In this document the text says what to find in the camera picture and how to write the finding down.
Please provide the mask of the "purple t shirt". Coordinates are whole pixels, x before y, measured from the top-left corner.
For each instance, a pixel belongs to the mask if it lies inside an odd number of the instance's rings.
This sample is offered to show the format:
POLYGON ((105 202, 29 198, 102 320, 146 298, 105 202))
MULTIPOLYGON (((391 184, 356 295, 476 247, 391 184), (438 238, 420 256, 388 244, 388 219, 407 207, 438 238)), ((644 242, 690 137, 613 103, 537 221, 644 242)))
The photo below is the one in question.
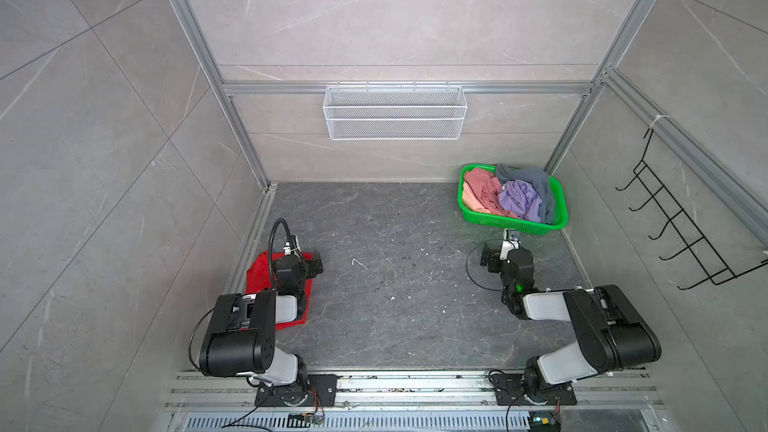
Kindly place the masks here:
POLYGON ((519 179, 505 182, 499 191, 498 201, 504 210, 519 219, 541 222, 542 198, 528 182, 519 179))

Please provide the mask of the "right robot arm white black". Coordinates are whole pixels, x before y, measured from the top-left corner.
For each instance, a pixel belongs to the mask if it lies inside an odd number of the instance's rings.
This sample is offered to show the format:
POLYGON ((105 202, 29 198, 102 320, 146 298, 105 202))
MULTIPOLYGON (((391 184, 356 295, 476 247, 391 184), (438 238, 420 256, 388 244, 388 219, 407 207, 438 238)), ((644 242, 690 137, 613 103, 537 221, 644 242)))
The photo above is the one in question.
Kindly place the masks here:
POLYGON ((501 280, 501 302, 517 319, 571 325, 575 341, 526 362, 522 397, 534 404, 563 399, 573 382, 656 362, 661 343, 616 285, 540 290, 531 251, 504 242, 484 245, 480 264, 501 280))

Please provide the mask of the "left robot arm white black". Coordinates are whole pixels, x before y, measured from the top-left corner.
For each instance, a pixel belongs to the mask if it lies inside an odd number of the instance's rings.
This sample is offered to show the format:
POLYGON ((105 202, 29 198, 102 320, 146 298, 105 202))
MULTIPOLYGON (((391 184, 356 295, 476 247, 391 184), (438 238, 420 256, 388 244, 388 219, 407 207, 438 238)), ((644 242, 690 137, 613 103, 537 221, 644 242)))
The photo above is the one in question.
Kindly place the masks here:
POLYGON ((246 273, 246 290, 217 298, 194 366, 206 376, 304 388, 306 366, 277 346, 276 332, 306 322, 313 281, 322 272, 318 254, 258 255, 246 273))

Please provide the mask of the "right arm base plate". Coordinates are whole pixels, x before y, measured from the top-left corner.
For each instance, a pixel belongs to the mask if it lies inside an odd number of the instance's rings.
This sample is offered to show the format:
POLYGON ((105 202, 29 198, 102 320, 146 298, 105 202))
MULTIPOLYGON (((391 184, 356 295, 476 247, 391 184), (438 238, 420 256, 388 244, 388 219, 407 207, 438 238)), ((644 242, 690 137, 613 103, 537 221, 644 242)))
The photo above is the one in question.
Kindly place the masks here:
POLYGON ((491 371, 487 376, 501 406, 573 406, 577 399, 569 383, 549 385, 523 373, 491 371))

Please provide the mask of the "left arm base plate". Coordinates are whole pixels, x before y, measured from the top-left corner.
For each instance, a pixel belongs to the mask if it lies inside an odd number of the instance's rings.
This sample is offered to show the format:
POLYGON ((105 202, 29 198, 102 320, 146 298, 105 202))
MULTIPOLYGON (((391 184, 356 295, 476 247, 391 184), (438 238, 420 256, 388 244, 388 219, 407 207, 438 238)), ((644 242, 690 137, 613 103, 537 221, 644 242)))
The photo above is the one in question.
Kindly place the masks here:
POLYGON ((334 374, 300 375, 289 385, 256 387, 254 404, 260 407, 330 407, 335 404, 338 376, 334 374))

